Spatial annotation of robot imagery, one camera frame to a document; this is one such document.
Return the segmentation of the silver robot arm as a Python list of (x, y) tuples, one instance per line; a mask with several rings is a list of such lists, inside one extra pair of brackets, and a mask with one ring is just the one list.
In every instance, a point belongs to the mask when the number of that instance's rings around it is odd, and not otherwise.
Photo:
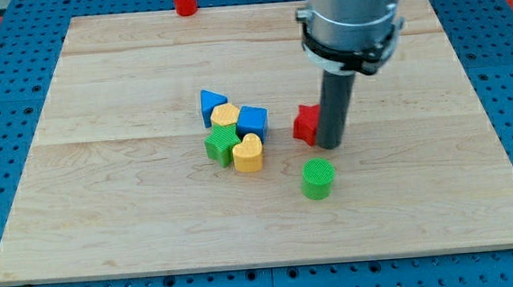
[(376, 74), (398, 43), (397, 8), (398, 0), (306, 0), (295, 13), (306, 57), (336, 76)]

